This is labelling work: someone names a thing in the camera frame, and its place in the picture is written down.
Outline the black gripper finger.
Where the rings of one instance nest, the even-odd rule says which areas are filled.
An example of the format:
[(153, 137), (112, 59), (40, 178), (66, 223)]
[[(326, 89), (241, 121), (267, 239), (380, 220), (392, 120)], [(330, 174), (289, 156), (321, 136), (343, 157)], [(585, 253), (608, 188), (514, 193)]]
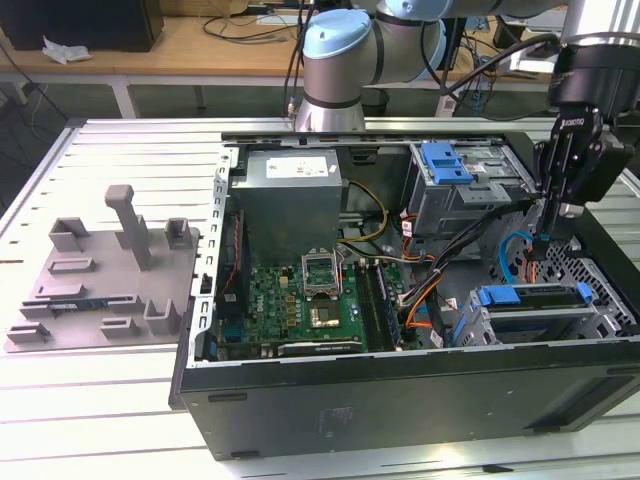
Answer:
[(562, 161), (558, 153), (561, 142), (559, 139), (551, 139), (539, 142), (534, 146), (535, 181), (541, 199), (543, 200), (542, 213), (536, 229), (536, 236), (540, 239), (550, 239), (555, 228), (560, 207), (559, 187), (562, 172), (558, 162)]
[(633, 147), (611, 134), (591, 140), (558, 138), (547, 177), (547, 238), (568, 240), (586, 205), (602, 200), (633, 156)]

